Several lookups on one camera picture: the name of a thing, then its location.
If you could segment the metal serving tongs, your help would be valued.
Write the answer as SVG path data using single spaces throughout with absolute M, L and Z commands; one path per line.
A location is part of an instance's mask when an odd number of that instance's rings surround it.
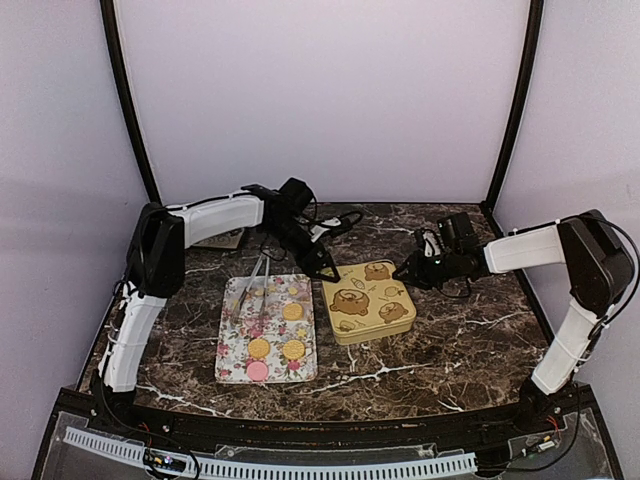
M 258 278 L 263 280 L 262 289 L 266 290 L 268 288 L 268 282 L 270 277 L 270 266 L 271 266 L 271 258 L 265 253 L 261 253 L 254 265 L 251 276 L 249 277 L 249 281 L 241 292 L 241 295 L 238 299 L 237 304 L 234 307 L 231 316 L 231 323 L 235 324 L 239 321 L 240 314 L 245 303 L 245 300 L 256 283 Z

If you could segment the silver tin lid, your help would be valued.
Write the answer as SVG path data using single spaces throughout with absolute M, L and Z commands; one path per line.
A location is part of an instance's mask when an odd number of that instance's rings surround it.
M 362 326 L 415 321 L 416 307 L 405 285 L 392 278 L 395 270 L 387 259 L 340 266 L 338 283 L 322 283 L 331 327 L 341 320 Z

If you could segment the gold cookie tin box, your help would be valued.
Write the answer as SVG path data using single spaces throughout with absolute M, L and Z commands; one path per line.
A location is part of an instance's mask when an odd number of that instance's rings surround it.
M 337 325 L 332 326 L 335 341 L 339 345 L 352 345 L 381 339 L 408 332 L 413 326 L 414 320 L 396 321 L 389 324 L 379 324 L 374 326 L 362 326 L 354 321 L 341 320 Z

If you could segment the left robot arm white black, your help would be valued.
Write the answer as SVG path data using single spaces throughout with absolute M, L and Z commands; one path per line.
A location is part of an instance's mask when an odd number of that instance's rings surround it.
M 249 184 L 226 194 L 186 204 L 146 204 L 126 253 L 116 288 L 124 310 L 94 375 L 110 393 L 135 391 L 138 370 L 152 329 L 168 301 L 184 287 L 187 267 L 201 242 L 254 229 L 311 279 L 337 282 L 337 266 L 324 246 L 326 237 L 348 233 L 363 218 L 358 209 L 319 218 L 311 212 L 316 197 L 302 180 L 278 188 Z

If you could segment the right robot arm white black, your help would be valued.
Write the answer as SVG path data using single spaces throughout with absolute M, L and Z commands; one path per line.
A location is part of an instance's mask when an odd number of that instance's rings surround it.
M 620 226 L 597 209 L 514 230 L 483 242 L 467 213 L 418 230 L 416 249 L 393 277 L 422 290 L 441 290 L 453 280 L 520 272 L 546 315 L 549 300 L 564 287 L 563 318 L 554 321 L 553 340 L 530 375 L 534 388 L 559 392 L 591 356 L 603 331 L 639 290 L 639 248 Z

